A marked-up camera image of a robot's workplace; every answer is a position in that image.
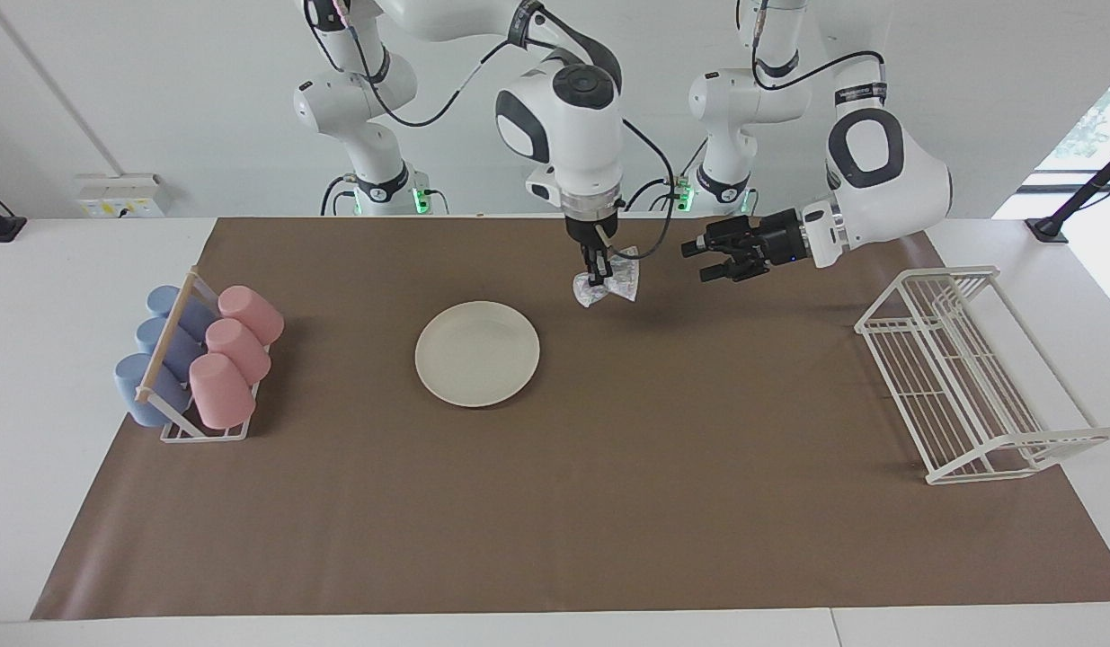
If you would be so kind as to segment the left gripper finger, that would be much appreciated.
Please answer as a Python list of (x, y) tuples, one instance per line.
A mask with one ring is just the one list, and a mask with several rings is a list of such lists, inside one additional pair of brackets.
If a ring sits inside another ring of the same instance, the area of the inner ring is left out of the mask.
[(729, 279), (731, 282), (748, 281), (768, 274), (771, 270), (765, 257), (751, 254), (728, 255), (726, 261), (702, 269), (699, 279), (703, 283)]
[(682, 244), (682, 257), (702, 253), (722, 253), (733, 261), (756, 261), (759, 257), (759, 239), (756, 237), (751, 218), (722, 218), (707, 224), (694, 241)]

